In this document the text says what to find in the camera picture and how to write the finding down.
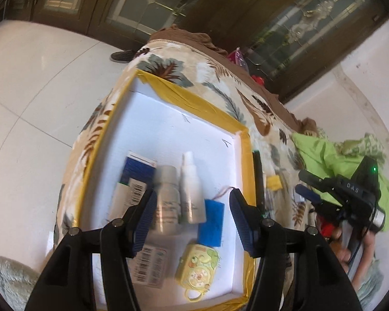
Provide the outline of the yellow cream jar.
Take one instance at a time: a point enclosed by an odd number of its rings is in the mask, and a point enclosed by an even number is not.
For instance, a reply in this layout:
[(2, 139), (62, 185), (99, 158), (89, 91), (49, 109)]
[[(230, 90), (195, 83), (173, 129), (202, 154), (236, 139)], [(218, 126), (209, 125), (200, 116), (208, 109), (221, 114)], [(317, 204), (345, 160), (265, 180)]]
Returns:
[(283, 188), (282, 181), (279, 175), (266, 177), (266, 187), (271, 191), (278, 191)]

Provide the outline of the white barcode medicine box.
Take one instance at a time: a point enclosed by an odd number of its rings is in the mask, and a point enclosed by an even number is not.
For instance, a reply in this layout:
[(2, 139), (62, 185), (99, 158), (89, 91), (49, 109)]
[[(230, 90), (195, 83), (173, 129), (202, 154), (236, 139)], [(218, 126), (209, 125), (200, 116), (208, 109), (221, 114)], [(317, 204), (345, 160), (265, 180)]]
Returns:
[(135, 258), (127, 259), (128, 270), (133, 284), (161, 288), (169, 259), (167, 249), (144, 245)]

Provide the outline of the yellow cartoon keychain toy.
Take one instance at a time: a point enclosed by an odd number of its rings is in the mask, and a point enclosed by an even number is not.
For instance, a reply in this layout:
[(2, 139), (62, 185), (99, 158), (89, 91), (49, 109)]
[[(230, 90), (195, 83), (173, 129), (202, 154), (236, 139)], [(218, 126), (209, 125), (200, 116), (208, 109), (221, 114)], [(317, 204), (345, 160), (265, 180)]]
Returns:
[(209, 292), (219, 259), (218, 251), (209, 246), (186, 246), (179, 259), (175, 280), (183, 287), (188, 302), (198, 302)]

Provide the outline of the white spray bottle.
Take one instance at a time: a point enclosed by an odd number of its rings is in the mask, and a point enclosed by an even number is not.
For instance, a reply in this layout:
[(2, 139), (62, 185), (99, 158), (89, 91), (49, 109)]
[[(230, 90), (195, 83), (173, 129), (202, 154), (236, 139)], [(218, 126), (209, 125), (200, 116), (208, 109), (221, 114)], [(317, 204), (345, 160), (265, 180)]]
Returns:
[(183, 219), (190, 224), (206, 222), (205, 200), (202, 184), (192, 152), (183, 154), (180, 168), (180, 200)]

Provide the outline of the white medicine bottle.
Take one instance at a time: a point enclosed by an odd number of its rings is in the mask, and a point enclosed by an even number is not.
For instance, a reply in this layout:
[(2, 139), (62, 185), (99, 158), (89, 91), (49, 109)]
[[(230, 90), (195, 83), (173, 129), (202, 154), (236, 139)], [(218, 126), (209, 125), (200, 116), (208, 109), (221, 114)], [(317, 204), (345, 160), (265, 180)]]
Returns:
[(154, 217), (155, 230), (161, 235), (176, 235), (180, 231), (180, 192), (178, 174), (174, 166), (159, 166), (154, 174), (154, 191), (157, 209)]

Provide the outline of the blue white medicine box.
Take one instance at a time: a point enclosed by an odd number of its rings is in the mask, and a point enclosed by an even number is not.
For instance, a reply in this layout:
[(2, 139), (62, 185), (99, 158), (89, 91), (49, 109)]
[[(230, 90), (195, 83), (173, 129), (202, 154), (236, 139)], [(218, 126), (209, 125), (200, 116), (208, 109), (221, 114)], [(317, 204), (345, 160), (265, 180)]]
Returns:
[(121, 218), (139, 204), (146, 189), (152, 185), (157, 162), (129, 151), (119, 181), (116, 184), (108, 220)]

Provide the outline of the green cloth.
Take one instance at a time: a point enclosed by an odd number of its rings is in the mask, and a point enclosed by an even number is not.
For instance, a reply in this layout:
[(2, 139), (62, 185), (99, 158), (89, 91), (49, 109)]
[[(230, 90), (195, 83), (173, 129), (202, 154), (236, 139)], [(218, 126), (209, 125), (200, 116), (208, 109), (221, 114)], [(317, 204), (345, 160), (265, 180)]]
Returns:
[(365, 156), (375, 159), (381, 190), (379, 207), (386, 214), (383, 230), (389, 230), (389, 180), (383, 172), (386, 154), (383, 145), (373, 134), (366, 133), (362, 139), (340, 143), (300, 133), (293, 133), (291, 138), (306, 170), (320, 178), (333, 178), (335, 175), (350, 178)]

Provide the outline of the black marker pens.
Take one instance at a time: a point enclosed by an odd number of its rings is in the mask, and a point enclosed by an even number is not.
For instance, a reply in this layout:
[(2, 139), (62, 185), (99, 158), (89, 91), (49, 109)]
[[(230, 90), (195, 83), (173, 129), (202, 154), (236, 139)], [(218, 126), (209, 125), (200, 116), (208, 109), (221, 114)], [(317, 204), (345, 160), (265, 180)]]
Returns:
[(256, 190), (256, 207), (264, 215), (265, 210), (265, 189), (264, 189), (264, 176), (261, 163), (261, 155), (258, 150), (252, 152), (254, 163), (254, 178), (255, 178), (255, 190)]

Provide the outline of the grey fluffy rug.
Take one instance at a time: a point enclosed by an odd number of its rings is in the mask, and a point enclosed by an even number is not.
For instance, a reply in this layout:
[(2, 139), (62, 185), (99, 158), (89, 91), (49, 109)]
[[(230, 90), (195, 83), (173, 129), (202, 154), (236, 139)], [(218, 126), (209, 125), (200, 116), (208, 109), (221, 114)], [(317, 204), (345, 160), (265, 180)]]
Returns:
[(24, 310), (40, 274), (18, 261), (0, 256), (0, 293), (13, 310)]

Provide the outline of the pink plastic bag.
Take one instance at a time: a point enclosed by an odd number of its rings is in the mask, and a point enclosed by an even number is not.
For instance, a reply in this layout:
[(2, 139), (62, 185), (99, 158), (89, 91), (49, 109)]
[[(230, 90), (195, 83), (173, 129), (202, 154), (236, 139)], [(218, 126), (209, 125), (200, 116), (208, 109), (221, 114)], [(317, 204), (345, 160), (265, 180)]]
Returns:
[(244, 69), (247, 73), (249, 73), (248, 65), (244, 59), (244, 56), (242, 55), (242, 52), (240, 50), (240, 47), (237, 47), (234, 51), (229, 53), (227, 55), (227, 59), (236, 64), (237, 66), (240, 66), (242, 69)]

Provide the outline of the floral leaf blanket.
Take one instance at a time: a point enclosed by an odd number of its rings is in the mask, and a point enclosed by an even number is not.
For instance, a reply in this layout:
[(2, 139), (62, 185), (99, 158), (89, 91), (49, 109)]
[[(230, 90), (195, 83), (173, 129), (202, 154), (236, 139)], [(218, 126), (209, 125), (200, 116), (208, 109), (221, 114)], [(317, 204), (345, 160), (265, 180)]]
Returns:
[(245, 125), (252, 147), (261, 154), (265, 175), (278, 176), (282, 184), (274, 194), (274, 219), (288, 228), (304, 228), (308, 222), (308, 206), (294, 199), (292, 190), (298, 183), (298, 171), (305, 163), (292, 136), (315, 133), (315, 122), (296, 120), (275, 95), (259, 86), (214, 45), (183, 39), (154, 39), (135, 54), (119, 82), (96, 107), (74, 142), (59, 191), (54, 243), (58, 244), (79, 221), (80, 191), (86, 168), (120, 92), (137, 69), (175, 83)]

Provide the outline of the white box with yellow tape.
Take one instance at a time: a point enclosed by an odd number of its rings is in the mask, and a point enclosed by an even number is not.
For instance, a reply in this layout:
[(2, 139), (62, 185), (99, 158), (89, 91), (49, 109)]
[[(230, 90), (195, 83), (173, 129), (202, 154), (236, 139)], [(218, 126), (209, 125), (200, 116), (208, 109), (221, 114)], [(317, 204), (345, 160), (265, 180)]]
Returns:
[[(94, 230), (107, 224), (112, 197), (127, 154), (180, 168), (191, 152), (203, 195), (227, 204), (227, 189), (256, 202), (252, 147), (247, 127), (204, 99), (144, 72), (122, 82), (96, 144), (78, 200), (78, 226)], [(175, 274), (187, 245), (197, 238), (195, 225), (175, 236), (149, 232), (147, 242), (166, 249), (166, 274), (160, 288), (135, 285), (142, 310), (239, 310), (254, 281), (254, 261), (244, 252), (230, 211), (225, 211), (218, 267), (210, 290), (191, 302)]]

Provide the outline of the black shoe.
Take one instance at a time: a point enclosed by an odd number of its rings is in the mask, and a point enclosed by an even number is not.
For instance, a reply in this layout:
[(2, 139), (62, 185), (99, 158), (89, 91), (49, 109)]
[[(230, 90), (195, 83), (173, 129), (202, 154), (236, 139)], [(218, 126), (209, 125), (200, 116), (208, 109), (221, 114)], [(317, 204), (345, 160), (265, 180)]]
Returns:
[(126, 50), (126, 51), (117, 51), (110, 55), (110, 60), (117, 63), (128, 63), (134, 59), (136, 51)]

